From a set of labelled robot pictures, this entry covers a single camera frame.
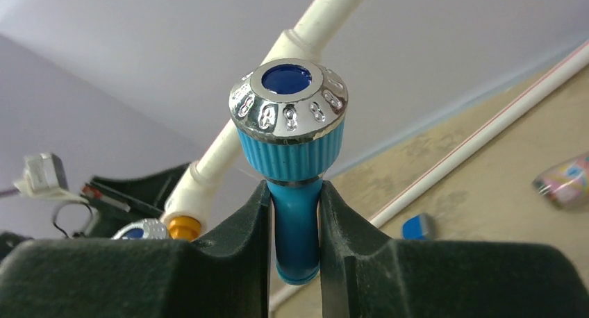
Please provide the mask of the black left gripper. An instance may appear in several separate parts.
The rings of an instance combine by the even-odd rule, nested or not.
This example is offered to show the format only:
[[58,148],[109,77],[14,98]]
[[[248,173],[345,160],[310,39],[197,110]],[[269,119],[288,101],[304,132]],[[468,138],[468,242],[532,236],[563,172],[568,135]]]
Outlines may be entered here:
[[93,176],[81,196],[95,210],[85,237],[112,237],[127,224],[159,218],[165,202],[188,168],[184,163],[139,178],[114,179]]

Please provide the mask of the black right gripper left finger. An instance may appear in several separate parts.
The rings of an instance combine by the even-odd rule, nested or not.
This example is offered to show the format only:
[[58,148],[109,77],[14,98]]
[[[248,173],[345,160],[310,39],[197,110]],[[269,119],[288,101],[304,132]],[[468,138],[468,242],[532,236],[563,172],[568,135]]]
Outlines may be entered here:
[[266,317],[271,199],[200,238],[29,240],[1,263],[2,317]]

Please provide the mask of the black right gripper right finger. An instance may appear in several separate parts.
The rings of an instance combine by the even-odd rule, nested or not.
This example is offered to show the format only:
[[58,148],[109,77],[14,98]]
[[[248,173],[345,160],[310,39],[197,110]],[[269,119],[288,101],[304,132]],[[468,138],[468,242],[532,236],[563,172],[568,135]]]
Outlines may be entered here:
[[320,198],[324,317],[587,317],[574,265],[544,244],[393,239],[330,182]]

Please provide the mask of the blue faucet chrome knob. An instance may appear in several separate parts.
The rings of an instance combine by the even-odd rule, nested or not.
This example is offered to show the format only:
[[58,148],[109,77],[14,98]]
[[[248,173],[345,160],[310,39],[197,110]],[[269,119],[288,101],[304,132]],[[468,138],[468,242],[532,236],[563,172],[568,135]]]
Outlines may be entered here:
[[244,156],[272,195],[276,269],[290,285],[311,281],[320,268],[322,177],[340,154],[348,103],[334,71],[296,58],[261,65],[229,97]]

